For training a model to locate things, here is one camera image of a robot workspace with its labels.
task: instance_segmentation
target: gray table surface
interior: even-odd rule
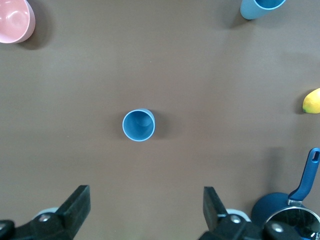
[[[240,0],[30,0],[36,29],[0,44],[0,218],[17,225],[91,187],[77,240],[196,240],[203,187],[248,215],[294,190],[320,115],[320,2],[256,20]],[[154,136],[122,119],[150,109]],[[304,204],[320,214],[320,174]]]

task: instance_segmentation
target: lemon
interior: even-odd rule
[[[320,88],[310,92],[303,100],[302,109],[307,114],[320,113]]]

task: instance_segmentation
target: handle hole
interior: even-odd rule
[[[320,152],[315,151],[312,157],[312,162],[317,163],[319,161]]]

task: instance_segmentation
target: yellow lemon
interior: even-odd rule
[[[303,100],[302,109],[307,114],[320,113],[320,88],[310,92]]]

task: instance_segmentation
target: screw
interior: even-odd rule
[[[241,223],[241,219],[240,219],[240,217],[238,217],[237,215],[231,215],[231,216],[230,216],[230,219],[231,219],[231,221],[234,222],[235,224]]]
[[[283,227],[280,226],[278,223],[272,223],[271,227],[273,230],[275,230],[277,233],[282,233],[284,231]]]
[[[51,218],[50,215],[48,215],[48,214],[42,214],[41,217],[39,218],[39,221],[40,221],[40,222],[46,222],[46,221],[48,221],[50,218]]]
[[[2,230],[6,225],[4,223],[0,223],[0,230]]]

